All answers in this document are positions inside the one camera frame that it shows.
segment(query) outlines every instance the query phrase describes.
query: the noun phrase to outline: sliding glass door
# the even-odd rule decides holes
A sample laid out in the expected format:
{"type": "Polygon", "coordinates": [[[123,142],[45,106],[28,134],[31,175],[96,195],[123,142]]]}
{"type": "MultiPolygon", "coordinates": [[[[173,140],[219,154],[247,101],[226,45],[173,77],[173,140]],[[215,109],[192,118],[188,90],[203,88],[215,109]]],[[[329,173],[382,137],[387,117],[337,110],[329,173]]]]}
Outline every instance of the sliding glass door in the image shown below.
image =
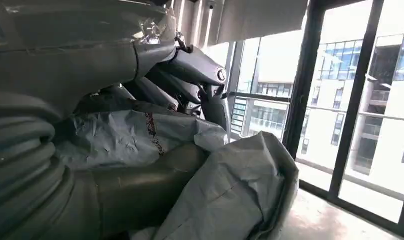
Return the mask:
{"type": "Polygon", "coordinates": [[[301,188],[404,237],[404,0],[342,2],[311,2],[283,142],[301,188]]]}

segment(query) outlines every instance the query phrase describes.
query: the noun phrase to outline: protective cover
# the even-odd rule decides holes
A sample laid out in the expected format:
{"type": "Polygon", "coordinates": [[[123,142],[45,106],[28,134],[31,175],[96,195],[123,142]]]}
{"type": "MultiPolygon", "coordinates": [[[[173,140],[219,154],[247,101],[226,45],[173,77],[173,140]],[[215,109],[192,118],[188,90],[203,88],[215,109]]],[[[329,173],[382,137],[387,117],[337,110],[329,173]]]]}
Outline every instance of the protective cover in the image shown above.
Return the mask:
{"type": "Polygon", "coordinates": [[[211,152],[163,224],[131,229],[130,239],[279,237],[296,195],[298,170],[274,135],[261,132],[227,144],[221,127],[151,104],[97,97],[84,105],[89,108],[72,117],[76,135],[57,144],[57,156],[75,169],[147,165],[187,141],[211,152]],[[135,110],[121,110],[129,103],[135,110]]]}
{"type": "Polygon", "coordinates": [[[4,0],[0,16],[14,24],[0,22],[0,51],[161,44],[173,41],[176,30],[171,8],[143,0],[4,0]]]}
{"type": "Polygon", "coordinates": [[[297,176],[293,159],[270,133],[230,143],[187,183],[153,239],[277,239],[297,176]]]}
{"type": "Polygon", "coordinates": [[[80,105],[56,127],[56,156],[72,169],[145,166],[184,142],[209,152],[228,143],[220,126],[152,104],[101,95],[80,105]],[[131,107],[140,111],[122,110],[131,107]]]}

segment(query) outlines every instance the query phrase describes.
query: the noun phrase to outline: balcony railing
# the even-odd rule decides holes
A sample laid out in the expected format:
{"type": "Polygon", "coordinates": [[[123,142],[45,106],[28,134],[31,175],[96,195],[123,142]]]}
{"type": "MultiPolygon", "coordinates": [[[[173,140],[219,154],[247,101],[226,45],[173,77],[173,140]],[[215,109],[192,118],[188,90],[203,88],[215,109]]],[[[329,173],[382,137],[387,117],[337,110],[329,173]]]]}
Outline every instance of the balcony railing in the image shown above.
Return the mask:
{"type": "Polygon", "coordinates": [[[371,100],[387,101],[388,98],[389,98],[389,91],[374,90],[371,93],[371,100]]]}
{"type": "Polygon", "coordinates": [[[267,128],[272,128],[272,129],[277,129],[277,130],[281,130],[283,128],[283,124],[279,123],[279,122],[273,122],[273,121],[269,121],[269,120],[265,120],[265,119],[261,119],[261,118],[257,118],[257,117],[252,117],[250,119],[251,123],[254,123],[256,125],[260,125],[260,126],[264,126],[267,128]]]}
{"type": "Polygon", "coordinates": [[[365,134],[378,136],[378,134],[380,133],[380,126],[366,123],[364,125],[364,129],[362,129],[362,132],[365,134]]]}

